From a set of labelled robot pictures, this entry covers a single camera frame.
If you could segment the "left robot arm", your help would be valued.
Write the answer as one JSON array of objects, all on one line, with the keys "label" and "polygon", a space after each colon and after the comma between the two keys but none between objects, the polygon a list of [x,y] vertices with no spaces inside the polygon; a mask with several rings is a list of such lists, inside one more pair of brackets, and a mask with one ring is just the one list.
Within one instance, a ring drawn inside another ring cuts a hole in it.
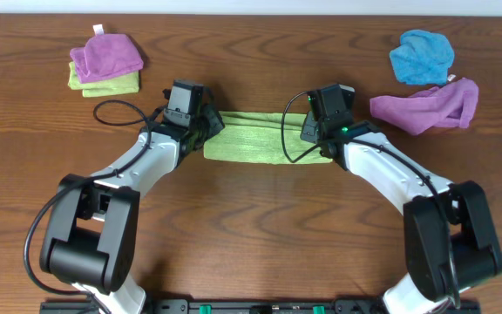
[{"label": "left robot arm", "polygon": [[130,274],[139,204],[152,186],[224,127],[212,104],[142,116],[135,144],[89,176],[66,175],[39,215],[49,217],[40,269],[85,295],[96,313],[143,313],[145,290]]}]

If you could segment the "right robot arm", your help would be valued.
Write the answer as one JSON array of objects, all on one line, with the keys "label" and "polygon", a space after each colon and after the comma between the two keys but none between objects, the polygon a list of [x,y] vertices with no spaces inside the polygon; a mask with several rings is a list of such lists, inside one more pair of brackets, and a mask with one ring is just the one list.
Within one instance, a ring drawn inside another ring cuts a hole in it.
[{"label": "right robot arm", "polygon": [[375,313],[469,313],[463,292],[502,273],[502,252],[484,190],[454,183],[417,164],[368,121],[356,122],[353,88],[305,93],[301,138],[395,206],[404,221],[407,273],[370,306]]}]

